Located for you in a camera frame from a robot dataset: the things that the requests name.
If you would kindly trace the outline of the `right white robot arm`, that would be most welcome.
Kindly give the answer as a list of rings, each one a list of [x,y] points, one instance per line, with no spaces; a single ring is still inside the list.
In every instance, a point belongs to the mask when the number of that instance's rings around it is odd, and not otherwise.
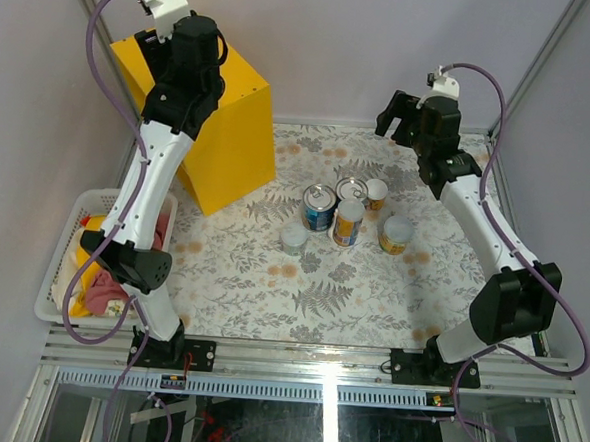
[[[425,100],[398,90],[376,118],[376,134],[391,136],[417,156],[420,178],[450,211],[474,249],[486,283],[469,307],[467,319],[432,338],[421,365],[426,379],[444,384],[458,363],[507,339],[549,328],[562,275],[554,263],[541,263],[517,238],[498,207],[485,199],[480,166],[460,146],[461,113],[452,97]]]

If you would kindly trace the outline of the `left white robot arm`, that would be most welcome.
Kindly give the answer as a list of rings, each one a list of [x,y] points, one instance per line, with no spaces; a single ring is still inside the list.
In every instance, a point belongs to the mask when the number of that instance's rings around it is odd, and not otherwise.
[[[182,160],[219,107],[228,49],[216,22],[195,14],[177,21],[158,50],[150,47],[154,40],[153,33],[138,40],[154,84],[141,112],[135,157],[114,207],[99,229],[83,233],[80,245],[131,296],[154,339],[152,357],[169,369],[183,362],[186,345],[175,337],[181,321],[166,286],[172,257],[154,248],[155,226]]]

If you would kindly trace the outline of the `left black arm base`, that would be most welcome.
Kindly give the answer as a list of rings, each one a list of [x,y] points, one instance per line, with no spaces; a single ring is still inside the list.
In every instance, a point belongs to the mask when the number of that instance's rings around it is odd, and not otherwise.
[[[177,330],[170,340],[148,338],[141,353],[141,344],[145,333],[133,327],[133,339],[128,355],[128,362],[133,361],[135,367],[151,369],[167,369],[181,371],[185,374],[195,372],[212,372],[216,358],[217,344],[215,341],[188,339],[185,326],[180,321]]]

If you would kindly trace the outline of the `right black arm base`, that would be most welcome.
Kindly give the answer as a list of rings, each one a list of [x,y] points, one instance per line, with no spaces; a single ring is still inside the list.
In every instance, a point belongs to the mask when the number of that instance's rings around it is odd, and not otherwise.
[[[390,350],[392,383],[413,386],[451,388],[463,361],[448,364],[438,351],[438,336],[427,340],[421,352],[393,348]]]

